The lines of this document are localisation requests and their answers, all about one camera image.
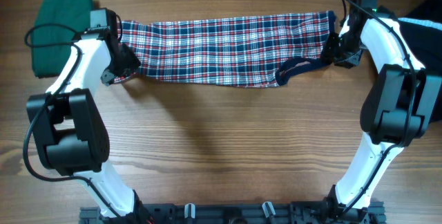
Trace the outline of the plaid red blue shirt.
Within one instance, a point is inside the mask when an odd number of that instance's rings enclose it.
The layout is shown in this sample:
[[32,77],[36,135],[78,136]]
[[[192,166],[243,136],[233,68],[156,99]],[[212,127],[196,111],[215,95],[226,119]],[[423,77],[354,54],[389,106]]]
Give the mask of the plaid red blue shirt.
[[122,23],[122,43],[140,61],[135,75],[161,82],[271,88],[327,66],[332,11],[193,21]]

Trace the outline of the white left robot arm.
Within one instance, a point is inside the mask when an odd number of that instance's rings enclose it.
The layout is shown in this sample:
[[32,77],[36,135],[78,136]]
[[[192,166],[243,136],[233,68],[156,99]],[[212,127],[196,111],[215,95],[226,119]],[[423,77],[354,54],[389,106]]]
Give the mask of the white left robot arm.
[[148,210],[108,159],[110,140],[93,98],[100,83],[110,85],[140,65],[119,41],[119,31],[95,27],[68,42],[71,54],[55,83],[28,99],[23,161],[39,180],[81,184],[103,223],[145,223]]

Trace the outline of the black garment pile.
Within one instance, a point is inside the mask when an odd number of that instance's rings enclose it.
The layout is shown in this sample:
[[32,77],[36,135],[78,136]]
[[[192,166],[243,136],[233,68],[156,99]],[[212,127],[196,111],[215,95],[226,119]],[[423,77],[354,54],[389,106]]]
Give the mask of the black garment pile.
[[415,58],[441,75],[441,0],[425,0],[399,21]]

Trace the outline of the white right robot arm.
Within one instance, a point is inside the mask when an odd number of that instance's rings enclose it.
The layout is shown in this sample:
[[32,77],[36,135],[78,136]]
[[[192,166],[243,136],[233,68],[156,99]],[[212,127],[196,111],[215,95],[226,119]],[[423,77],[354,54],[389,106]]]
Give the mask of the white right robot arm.
[[362,221],[372,193],[397,155],[426,132],[438,111],[441,76],[425,59],[441,56],[441,24],[430,20],[351,17],[332,35],[334,60],[352,47],[355,56],[367,50],[378,79],[360,115],[361,142],[345,175],[323,200],[323,220]]

